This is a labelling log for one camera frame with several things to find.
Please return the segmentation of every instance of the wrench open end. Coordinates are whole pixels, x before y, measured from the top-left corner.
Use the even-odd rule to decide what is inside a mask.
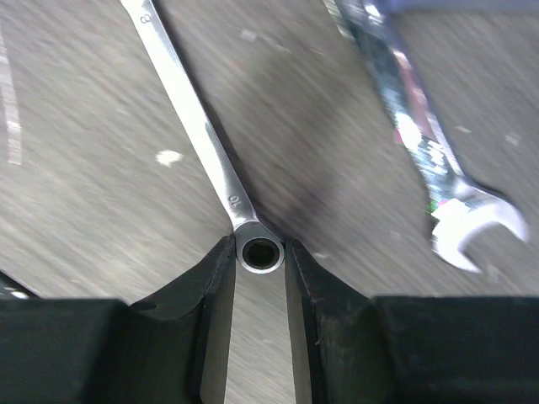
[[[463,253],[469,240],[482,230],[496,225],[506,227],[523,242],[528,241],[529,231],[524,216],[507,200],[493,195],[488,195],[488,199],[480,203],[472,200],[475,202],[472,208],[466,207],[470,204],[469,200],[467,203],[458,201],[461,203],[450,207],[452,212],[445,213],[432,231],[432,249],[449,264],[480,274],[482,270]]]

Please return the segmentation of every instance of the asphalt surface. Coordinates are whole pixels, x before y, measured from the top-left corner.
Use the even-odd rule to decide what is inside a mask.
[[[321,0],[161,4],[256,207],[326,268],[367,295],[539,291],[539,15],[399,20],[463,165],[531,224],[528,245],[474,240],[474,275],[430,251],[420,177]],[[0,29],[23,158],[0,113],[1,268],[43,296],[134,301],[231,231],[119,1],[0,0]],[[282,270],[238,268],[232,327],[227,402],[292,403]]]

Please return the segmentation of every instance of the wrench handle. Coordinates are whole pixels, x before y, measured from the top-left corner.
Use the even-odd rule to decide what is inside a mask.
[[[122,0],[234,230],[258,221],[152,0]]]
[[[391,17],[371,0],[335,0],[335,16],[363,56],[382,103],[424,178],[430,198],[443,202],[454,193],[462,169],[430,108],[419,76]]]

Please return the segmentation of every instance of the metal tool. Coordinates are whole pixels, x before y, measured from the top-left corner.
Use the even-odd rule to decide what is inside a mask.
[[[506,197],[479,186],[462,171],[392,17],[385,13],[387,5],[384,0],[326,0],[341,32],[351,35],[358,45],[382,102],[426,183],[435,219],[433,251],[460,269],[481,273],[463,254],[467,242],[498,224],[527,241],[528,226]]]
[[[277,269],[283,241],[260,221],[204,111],[152,0],[121,0],[187,132],[213,188],[232,222],[237,259],[256,274]]]

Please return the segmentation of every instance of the chrome wrench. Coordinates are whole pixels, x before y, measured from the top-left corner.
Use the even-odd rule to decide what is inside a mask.
[[[121,0],[147,50],[176,114],[230,217],[237,260],[266,274],[285,258],[283,241],[260,221],[174,49],[152,0]]]
[[[433,251],[465,271],[482,271],[463,251],[483,229],[502,225],[522,241],[528,225],[505,196],[467,176],[430,107],[384,0],[325,0],[342,33],[360,49],[395,128],[429,191]]]

